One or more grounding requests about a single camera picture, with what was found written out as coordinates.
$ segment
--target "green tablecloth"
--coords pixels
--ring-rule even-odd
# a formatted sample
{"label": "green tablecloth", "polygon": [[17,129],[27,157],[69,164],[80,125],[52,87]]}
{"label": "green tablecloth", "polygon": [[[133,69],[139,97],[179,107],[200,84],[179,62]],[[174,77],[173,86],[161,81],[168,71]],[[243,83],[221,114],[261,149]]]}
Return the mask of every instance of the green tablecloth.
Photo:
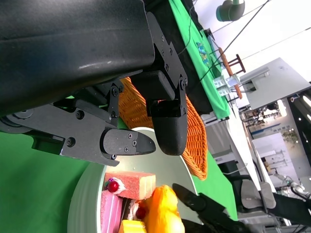
{"label": "green tablecloth", "polygon": [[[66,233],[70,200],[89,162],[33,150],[32,142],[22,134],[0,133],[1,232]],[[208,162],[208,179],[195,179],[195,185],[234,218],[232,188],[211,156]]]}
{"label": "green tablecloth", "polygon": [[[203,32],[199,32],[195,24],[190,20],[189,13],[185,9],[181,0],[169,0],[175,20],[177,22],[179,31],[182,35],[185,44],[187,45],[187,51],[194,64],[196,72],[199,78],[203,78],[201,84],[205,90],[205,93],[210,101],[210,104],[214,110],[215,116],[218,119],[226,118],[229,116],[229,105],[225,97],[221,97],[214,86],[213,79],[220,75],[219,67],[209,70],[209,67],[217,59],[212,53],[211,46]],[[202,53],[199,52],[199,47],[204,47],[203,52],[206,53],[205,64],[201,57]]]}

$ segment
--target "toy cake slice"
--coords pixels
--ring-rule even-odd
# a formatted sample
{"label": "toy cake slice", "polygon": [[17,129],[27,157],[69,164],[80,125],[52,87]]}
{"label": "toy cake slice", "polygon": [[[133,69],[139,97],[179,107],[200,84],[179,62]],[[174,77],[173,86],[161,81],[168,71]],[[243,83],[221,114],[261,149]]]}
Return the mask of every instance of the toy cake slice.
{"label": "toy cake slice", "polygon": [[112,187],[113,194],[134,200],[149,198],[156,188],[156,175],[144,172],[112,171],[105,174],[105,187],[109,182],[118,183]]}

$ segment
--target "white plate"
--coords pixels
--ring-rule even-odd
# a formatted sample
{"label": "white plate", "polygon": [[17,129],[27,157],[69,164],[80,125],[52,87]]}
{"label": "white plate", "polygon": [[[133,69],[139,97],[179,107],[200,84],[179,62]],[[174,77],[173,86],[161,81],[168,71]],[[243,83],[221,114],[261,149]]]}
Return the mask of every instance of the white plate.
{"label": "white plate", "polygon": [[[154,140],[156,151],[137,156],[118,156],[116,167],[91,163],[81,176],[74,190],[68,216],[68,233],[101,233],[100,207],[105,171],[142,171],[156,175],[156,185],[178,183],[196,193],[192,177],[181,156],[164,154],[153,129],[139,127],[133,129]],[[182,202],[178,202],[180,216],[197,223],[197,214]]]}

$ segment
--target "wicker basket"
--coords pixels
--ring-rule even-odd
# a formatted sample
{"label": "wicker basket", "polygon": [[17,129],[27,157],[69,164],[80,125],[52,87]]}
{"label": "wicker basket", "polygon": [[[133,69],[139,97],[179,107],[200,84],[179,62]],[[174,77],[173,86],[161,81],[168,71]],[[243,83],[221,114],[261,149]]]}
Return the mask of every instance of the wicker basket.
{"label": "wicker basket", "polygon": [[[119,98],[119,112],[129,128],[153,128],[151,117],[147,116],[146,101],[132,85],[130,78],[121,80],[124,92]],[[200,180],[207,178],[207,138],[203,122],[187,98],[188,135],[187,145],[182,154],[192,175]]]}

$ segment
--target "yellow sponge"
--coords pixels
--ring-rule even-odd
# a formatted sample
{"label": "yellow sponge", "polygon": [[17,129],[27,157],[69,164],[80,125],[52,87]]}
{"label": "yellow sponge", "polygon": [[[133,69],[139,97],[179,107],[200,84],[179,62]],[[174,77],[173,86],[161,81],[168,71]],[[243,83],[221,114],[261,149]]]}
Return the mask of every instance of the yellow sponge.
{"label": "yellow sponge", "polygon": [[147,233],[144,222],[123,220],[119,233]]}

